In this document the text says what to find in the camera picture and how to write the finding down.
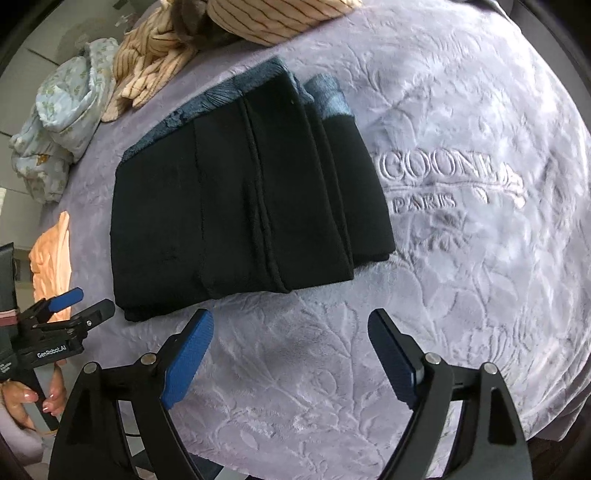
metal screw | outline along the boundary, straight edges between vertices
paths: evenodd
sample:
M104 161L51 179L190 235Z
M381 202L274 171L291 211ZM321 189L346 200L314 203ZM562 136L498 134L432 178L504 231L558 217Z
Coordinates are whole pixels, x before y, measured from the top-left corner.
M427 363L432 365L439 365L441 363L441 357L436 353L429 352L425 355Z
M488 374L495 375L499 369L496 367L495 364L487 362L484 364L484 371Z
M142 358L139 359L143 365L152 365L156 363L156 354L155 353L145 353L142 355Z
M96 363L94 362L89 362L84 366L84 373L85 374L91 374L94 373L96 371Z

